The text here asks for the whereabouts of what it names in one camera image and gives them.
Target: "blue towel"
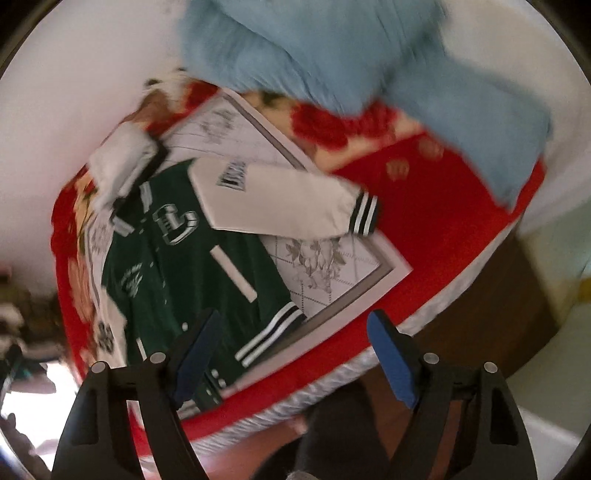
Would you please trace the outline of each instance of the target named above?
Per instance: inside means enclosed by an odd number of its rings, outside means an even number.
[[[550,115],[508,82],[445,55],[437,0],[191,0],[180,21],[192,75],[360,114],[376,98],[460,150],[512,207],[543,150]]]

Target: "floral pattern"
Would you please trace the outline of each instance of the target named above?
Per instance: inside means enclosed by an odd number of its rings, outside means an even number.
[[[206,115],[199,123],[210,143],[221,144],[223,139],[234,129],[235,113],[227,109],[215,110]]]
[[[98,226],[95,225],[92,229],[92,234],[89,238],[88,245],[90,250],[95,254],[106,253],[111,243],[111,237],[112,227],[106,222],[99,222]]]
[[[286,245],[297,270],[297,280],[308,288],[320,288],[331,293],[331,280],[339,278],[346,260],[340,251],[340,239],[322,241],[292,240]]]
[[[291,114],[295,135],[327,150],[347,147],[349,137],[386,137],[386,141],[391,141],[391,124],[395,118],[396,111],[380,102],[355,118],[340,118],[307,103],[298,105]]]
[[[78,256],[76,259],[70,259],[68,262],[68,277],[76,313],[82,322],[92,322],[95,315],[95,306],[90,299],[88,270],[83,257]]]

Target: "fabric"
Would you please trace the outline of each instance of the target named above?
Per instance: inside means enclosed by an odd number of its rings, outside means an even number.
[[[454,280],[424,303],[415,313],[403,320],[397,326],[399,331],[407,335],[416,334],[458,299],[472,285],[497,247],[503,243],[513,228],[514,224],[501,231]],[[251,416],[244,417],[216,433],[194,440],[191,445],[197,455],[219,453],[255,432],[293,418],[306,408],[318,403],[335,389],[357,380],[378,365],[379,361],[374,349],[367,347],[359,355],[342,363],[328,374],[312,381],[285,399]]]
[[[359,115],[442,16],[436,0],[191,0],[180,33],[203,80]]]
[[[314,164],[235,92],[220,92],[164,139],[170,150],[161,165],[169,168],[189,157],[221,155],[248,164],[266,164],[315,172]],[[105,318],[101,276],[113,228],[109,212],[99,212],[85,232],[92,300]],[[281,212],[282,217],[294,212]],[[410,271],[381,235],[298,241],[264,235],[261,241],[277,266],[292,301],[308,318],[306,326],[281,342],[269,358],[233,384],[224,396],[242,390],[321,344],[394,288]],[[95,329],[96,339],[102,332]],[[190,411],[183,410],[181,418]]]
[[[550,108],[547,175],[519,223],[524,236],[591,194],[589,53],[574,46],[572,32],[556,12],[544,8],[542,14],[536,2],[443,3],[449,21],[441,33],[449,53],[535,92]]]
[[[208,83],[188,77],[181,81],[177,76],[174,88],[167,86],[168,80],[154,84],[137,111],[124,121],[139,125],[153,137],[160,137],[218,91]],[[179,97],[169,98],[165,93],[169,90],[178,91]],[[250,92],[243,97],[327,173],[424,130],[403,111],[381,103],[373,104],[360,117],[342,119],[276,94]],[[97,358],[95,332],[101,317],[90,295],[85,260],[86,227],[93,218],[97,194],[92,175],[87,166],[83,166],[64,186],[51,220],[54,228],[51,250],[56,257],[64,327],[74,352],[76,375],[82,377]]]
[[[115,367],[165,352],[201,310],[215,308],[225,323],[195,396],[204,410],[212,406],[209,398],[221,403],[219,392],[300,326],[305,315],[256,235],[208,225],[187,177],[190,164],[172,166],[142,184],[140,197],[130,197],[118,213],[132,230],[115,234],[103,285],[123,320],[119,316],[120,322],[105,327],[115,342],[126,344],[105,349],[102,359]]]
[[[302,240],[374,232],[378,198],[336,177],[201,157],[189,179],[217,230]]]
[[[140,127],[131,122],[118,126],[88,161],[99,189],[95,209],[110,208],[117,197],[127,197],[155,153],[154,141]]]
[[[191,0],[180,23],[190,73],[359,115],[376,97],[466,155],[511,210],[550,133],[550,113],[510,82],[445,55],[436,0]]]
[[[307,415],[308,431],[263,463],[251,480],[382,480],[389,458],[359,382],[338,389]]]

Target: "wooden floor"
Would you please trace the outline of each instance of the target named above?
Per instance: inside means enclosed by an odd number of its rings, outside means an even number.
[[[506,377],[539,351],[557,332],[547,300],[514,236],[495,252],[475,283],[416,340],[425,351],[457,365],[496,363]],[[410,412],[398,402],[379,368],[362,381],[371,396],[376,424],[391,455],[400,442]],[[431,478],[443,478],[459,421],[453,406]],[[280,446],[303,431],[303,418],[253,435],[218,455],[200,458],[211,480],[246,480]]]

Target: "bed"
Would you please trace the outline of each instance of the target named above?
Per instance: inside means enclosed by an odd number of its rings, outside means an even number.
[[[201,109],[211,110],[209,105],[225,95],[242,102],[245,109],[250,107],[249,115],[258,117],[259,128],[275,127],[276,135],[292,140],[300,154],[324,172],[363,184],[371,192],[373,174],[367,177],[367,172],[380,166],[392,192],[383,206],[386,218],[380,235],[412,268],[387,293],[374,293],[377,300],[362,304],[346,322],[332,329],[327,323],[321,325],[247,373],[217,410],[185,419],[185,431],[201,453],[217,451],[285,420],[373,368],[377,358],[365,334],[369,308],[384,309],[406,333],[421,330],[470,286],[544,178],[544,167],[538,163],[516,208],[508,213],[494,204],[460,155],[401,111],[377,103],[361,117],[341,121],[317,107],[266,92],[242,97],[219,92],[187,78],[182,70],[148,83],[139,108],[124,120],[155,136],[170,136],[175,125]],[[222,130],[231,128],[225,123],[232,113],[228,107],[220,108],[213,114],[223,112],[222,124],[212,130],[215,120],[208,119],[204,130],[218,135],[216,141],[221,141]],[[89,281],[94,280],[92,268],[97,263],[89,261],[91,251],[104,242],[103,230],[89,228],[94,226],[95,194],[83,167],[61,191],[52,217],[51,244],[64,326],[81,377],[96,360],[96,344],[102,341],[102,332],[96,332],[100,309],[92,298],[96,282]],[[134,433],[139,451],[147,454],[139,425]]]
[[[54,160],[53,164],[48,162],[35,172],[39,175],[38,184],[45,181],[53,183],[51,188],[46,189],[47,198],[43,200],[48,204],[43,207],[33,204],[30,208],[31,213],[26,216],[30,225],[27,224],[26,228],[33,228],[36,223],[43,225],[43,221],[35,216],[47,213],[48,205],[55,199],[64,179],[71,177],[84,164],[90,152],[118,121],[137,106],[138,101],[143,105],[132,114],[132,119],[158,135],[216,94],[214,87],[197,81],[184,85],[183,90],[171,87],[165,92],[174,101],[172,106],[165,101],[168,112],[164,114],[163,109],[154,109],[152,102],[143,102],[139,98],[138,85],[149,78],[155,64],[166,63],[173,56],[173,19],[156,1],[150,2],[148,7],[143,2],[142,8],[134,2],[124,3],[109,3],[108,8],[97,11],[92,2],[64,0],[33,32],[2,79],[0,98],[5,105],[4,112],[14,114],[0,118],[2,130],[14,133],[14,141],[2,146],[3,154],[25,160],[43,155]],[[422,170],[418,177],[415,172],[420,168],[416,168],[413,162],[392,165],[391,174],[400,186],[396,188],[397,198],[404,204],[404,209],[395,217],[400,224],[407,226],[413,218],[428,218],[426,212],[431,212],[434,207],[441,208],[445,214],[436,217],[445,218],[445,222],[414,222],[412,228],[404,229],[404,235],[397,236],[396,232],[389,235],[390,241],[413,271],[375,307],[385,309],[393,321],[410,334],[421,330],[470,286],[524,212],[528,221],[522,224],[524,229],[547,221],[547,212],[555,209],[554,215],[560,213],[565,202],[575,201],[567,192],[579,192],[589,179],[587,174],[577,172],[588,173],[585,167],[589,166],[589,139],[585,132],[591,121],[590,89],[583,72],[556,32],[524,2],[450,0],[447,3],[454,23],[444,37],[451,51],[535,90],[552,108],[555,132],[545,154],[545,167],[541,164],[536,167],[511,213],[498,209],[491,202],[477,178],[470,176],[465,163],[453,152],[448,152],[450,155],[446,162],[428,163],[429,168]],[[92,27],[88,28],[84,19],[93,15]],[[473,19],[489,16],[493,20],[478,24],[479,34],[476,35]],[[109,23],[112,18],[116,18],[117,22]],[[81,40],[73,41],[64,33],[64,28],[59,30],[60,25],[76,25],[76,29],[68,35]],[[153,26],[149,33],[146,25]],[[67,44],[51,65],[39,62],[38,57],[41,55],[39,45],[47,36],[51,37],[51,41],[44,43],[48,48]],[[108,37],[106,41],[97,41],[97,38],[104,40],[105,37]],[[121,48],[122,39],[130,37],[137,39],[137,42],[132,42],[133,48]],[[474,41],[477,37],[483,40]],[[95,56],[87,54],[99,45]],[[130,56],[138,60],[133,62],[133,66],[129,66]],[[68,72],[65,79],[64,68],[73,62],[78,62],[79,68],[65,70]],[[540,71],[553,74],[540,75]],[[101,77],[101,72],[108,74]],[[27,80],[25,85],[17,85],[22,78]],[[34,78],[43,79],[40,97],[27,98],[23,103],[22,97],[14,92],[18,88],[34,89]],[[165,85],[178,86],[178,82],[163,82],[162,86]],[[159,98],[154,99],[159,96],[154,94],[157,90],[160,89],[150,90],[155,104],[159,101]],[[564,92],[575,93],[569,96]],[[427,151],[446,151],[437,139],[424,132],[421,125],[405,118],[403,112],[389,113],[392,119],[400,122],[396,127],[398,132],[394,128],[396,135],[393,138],[389,127],[387,132],[381,132],[381,136],[379,131],[376,133],[370,128],[369,141],[365,138],[359,142],[350,141],[351,132],[345,131],[342,133],[347,141],[343,147],[342,136],[341,140],[326,137],[327,118],[324,112],[306,109],[290,99],[264,92],[245,95],[245,100],[291,138],[304,153],[314,157],[320,168],[344,176],[355,175],[354,171],[347,171],[350,164],[345,164],[349,160],[376,160],[380,155],[389,155],[398,148],[400,139],[408,142],[416,140],[417,147],[419,141],[425,144],[426,140]],[[112,105],[112,108],[105,108],[106,104]],[[294,109],[304,112],[295,128]],[[18,116],[17,111],[34,113],[23,117]],[[61,111],[69,113],[63,115],[63,122],[52,123],[61,115],[53,114]],[[374,112],[376,118],[382,118],[382,113]],[[23,123],[28,129],[40,131],[42,141],[37,142],[38,145],[28,145],[24,134],[18,133],[19,125]],[[70,135],[73,129],[76,130],[75,136]],[[437,179],[443,170],[438,169],[448,167],[470,183],[470,192],[465,197],[453,197],[453,185],[446,185],[445,193],[449,201],[442,202],[438,196],[442,191]],[[542,185],[545,169],[547,180]],[[30,188],[30,181],[22,187]],[[80,254],[84,248],[82,227],[89,220],[86,215],[88,209],[84,205],[87,207],[92,192],[92,182],[83,167],[61,190],[52,217],[51,247],[56,258],[60,302],[75,371],[80,376],[93,361],[89,332],[94,312],[90,296],[85,294],[89,291],[89,282],[84,256]],[[477,205],[478,208],[461,208],[461,205]],[[39,237],[41,242],[46,238],[43,235]],[[23,246],[23,251],[38,250],[37,244],[30,243],[34,241],[27,240],[29,243]],[[46,268],[47,260],[38,263]],[[320,346],[229,397],[222,408],[186,420],[184,428],[196,451],[212,452],[227,447],[252,432],[292,416],[374,367],[377,360],[365,335],[365,316],[365,312],[360,313],[356,320]],[[134,436],[139,452],[147,455],[145,436],[137,425],[134,426]]]

